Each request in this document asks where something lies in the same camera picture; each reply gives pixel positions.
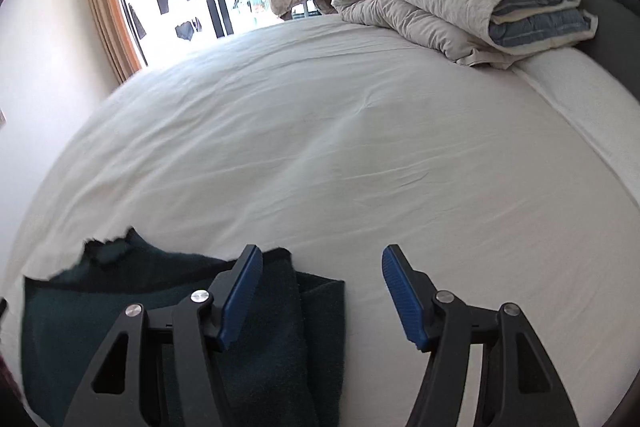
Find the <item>bed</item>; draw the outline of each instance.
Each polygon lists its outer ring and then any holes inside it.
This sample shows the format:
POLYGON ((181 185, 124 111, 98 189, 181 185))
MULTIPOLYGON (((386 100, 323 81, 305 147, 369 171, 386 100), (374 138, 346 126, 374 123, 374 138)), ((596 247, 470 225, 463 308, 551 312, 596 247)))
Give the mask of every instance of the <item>bed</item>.
MULTIPOLYGON (((164 250, 223 259, 281 246, 296 269, 346 281, 341 425, 401 426, 426 358, 382 279, 398 243, 468 303, 519 303, 580 425, 636 425, 640 4, 584 3, 600 18, 584 53, 507 71, 323 16, 138 74, 68 145, 22 224, 1 289, 9 367, 19 377, 21 277, 70 267, 87 238, 134 226, 164 250)), ((479 362, 473 351, 470 383, 479 362)))

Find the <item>metal screw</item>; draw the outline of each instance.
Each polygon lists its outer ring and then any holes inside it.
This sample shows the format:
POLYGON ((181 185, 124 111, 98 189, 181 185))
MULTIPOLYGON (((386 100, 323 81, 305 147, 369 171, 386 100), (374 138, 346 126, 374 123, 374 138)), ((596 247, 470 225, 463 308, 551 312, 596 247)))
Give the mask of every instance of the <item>metal screw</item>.
POLYGON ((204 302, 209 298, 209 292, 206 290, 196 290, 191 294, 193 302, 204 302))
POLYGON ((504 312, 507 315, 511 315, 511 317, 516 317, 517 315, 520 315, 520 308, 517 304, 507 302, 507 304, 504 305, 504 312))
POLYGON ((142 306, 139 304, 130 304, 124 312, 127 314, 127 317, 136 317, 142 313, 142 306))
POLYGON ((438 293, 436 293, 436 299, 445 304, 453 302, 453 299, 455 298, 455 295, 453 295, 453 293, 451 293, 449 290, 440 290, 438 293))

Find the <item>dark green towel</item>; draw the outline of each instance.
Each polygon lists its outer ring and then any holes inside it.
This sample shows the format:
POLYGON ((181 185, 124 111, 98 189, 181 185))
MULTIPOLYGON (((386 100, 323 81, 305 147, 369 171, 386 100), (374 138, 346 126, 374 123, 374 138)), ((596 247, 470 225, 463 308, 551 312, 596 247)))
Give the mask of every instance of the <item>dark green towel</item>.
MULTIPOLYGON (((61 427, 89 361, 129 303, 174 305, 231 266, 166 253, 130 229, 122 239, 88 242, 80 262, 50 281, 26 279, 22 375, 31 408, 61 427)), ((181 426, 172 346, 162 353, 171 425, 181 426)), ((211 356, 238 427, 337 426, 344 282, 295 272, 287 250, 266 252, 240 338, 211 356)))

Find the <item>blue gripper pad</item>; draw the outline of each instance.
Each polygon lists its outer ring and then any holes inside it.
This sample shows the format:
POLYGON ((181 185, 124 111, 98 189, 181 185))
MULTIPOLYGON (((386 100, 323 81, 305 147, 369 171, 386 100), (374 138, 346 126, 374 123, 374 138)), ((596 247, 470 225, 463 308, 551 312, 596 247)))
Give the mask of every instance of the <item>blue gripper pad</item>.
POLYGON ((218 341, 223 349, 227 349, 238 339, 261 275, 262 252, 255 248, 242 267, 242 271, 222 308, 218 341))
POLYGON ((400 316, 404 334, 418 349, 425 349, 428 338, 422 321, 424 310, 409 282, 408 274, 402 270, 389 247, 382 253, 382 275, 400 316))

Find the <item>white bed sheet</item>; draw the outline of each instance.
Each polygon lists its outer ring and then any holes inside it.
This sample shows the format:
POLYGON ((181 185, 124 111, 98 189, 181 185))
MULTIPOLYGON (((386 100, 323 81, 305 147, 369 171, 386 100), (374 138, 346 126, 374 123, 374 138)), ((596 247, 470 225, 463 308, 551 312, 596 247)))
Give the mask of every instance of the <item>white bed sheet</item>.
POLYGON ((584 427, 640 366, 640 212, 611 167, 516 74, 457 66, 391 30, 295 21, 117 90, 18 234, 2 289, 14 372, 21 276, 50 277, 86 238, 130 225, 224 259, 286 247, 296 269, 345 280, 344 427, 403 426, 426 367, 382 279, 389 243, 469 304, 521 304, 584 427))

